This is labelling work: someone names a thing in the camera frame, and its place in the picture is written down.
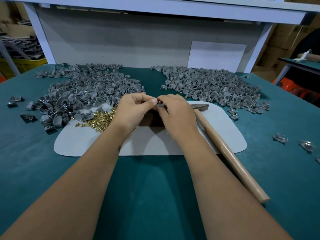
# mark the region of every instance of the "person's left hand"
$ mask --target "person's left hand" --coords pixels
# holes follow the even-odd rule
[[[119,125],[130,133],[142,121],[146,112],[154,108],[157,103],[155,97],[144,93],[126,94],[118,104],[112,124]]]

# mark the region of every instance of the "yellow plastic bin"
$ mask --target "yellow plastic bin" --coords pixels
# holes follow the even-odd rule
[[[24,59],[12,59],[14,64],[16,64],[20,73],[24,73],[30,71],[33,68],[39,67],[43,64],[48,64],[47,59],[43,58],[40,60],[24,60]],[[10,66],[6,62],[4,58],[0,58],[0,72],[6,77],[6,79],[10,79],[14,77],[13,71],[10,69]]]

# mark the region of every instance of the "gray wall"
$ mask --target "gray wall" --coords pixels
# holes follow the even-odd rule
[[[187,66],[192,41],[246,44],[243,72],[262,25],[120,15],[36,7],[58,64],[117,63],[125,67]]]

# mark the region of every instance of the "green table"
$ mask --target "green table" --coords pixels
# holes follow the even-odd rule
[[[320,75],[320,63],[315,61],[303,61],[303,62],[296,62],[294,59],[289,58],[278,58],[278,60],[284,61],[287,64],[282,68],[281,72],[279,73],[277,79],[275,80],[274,84],[278,85],[278,83],[285,77],[286,73],[289,71],[290,67],[295,67],[302,69],[307,72],[312,72],[314,74]]]
[[[78,159],[54,152],[58,133],[47,135],[39,121],[26,124],[19,117],[26,112],[25,103],[6,107],[10,96],[36,101],[50,84],[62,80],[34,78],[42,69],[53,66],[42,65],[0,84],[0,234]],[[121,72],[141,80],[151,96],[172,91],[159,89],[165,76],[156,70]],[[320,155],[320,110],[254,74],[246,82],[261,86],[261,99],[272,107],[262,115],[239,109],[235,125],[248,147],[237,156],[271,197],[265,208],[284,229],[294,239],[320,239],[320,165],[315,162]],[[40,118],[38,111],[31,113]],[[288,136],[286,145],[273,140],[276,133]],[[300,140],[312,141],[314,153],[301,148]],[[119,157],[94,239],[205,238],[183,156]]]

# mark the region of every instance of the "white board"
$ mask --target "white board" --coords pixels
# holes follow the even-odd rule
[[[237,153],[247,148],[247,143],[241,132],[221,107],[201,101],[189,101],[189,103],[210,104],[208,110],[202,113],[230,149]],[[77,122],[76,120],[70,120],[69,124],[60,132],[54,143],[56,153],[63,156],[80,157],[101,134],[90,127],[75,127]],[[219,151],[212,146],[211,140],[206,133],[203,133],[202,128],[199,128],[199,131],[218,154]],[[182,155],[182,152],[166,129],[138,126],[137,130],[123,144],[119,156],[140,155]]]
[[[246,47],[246,44],[192,41],[188,68],[236,72]]]

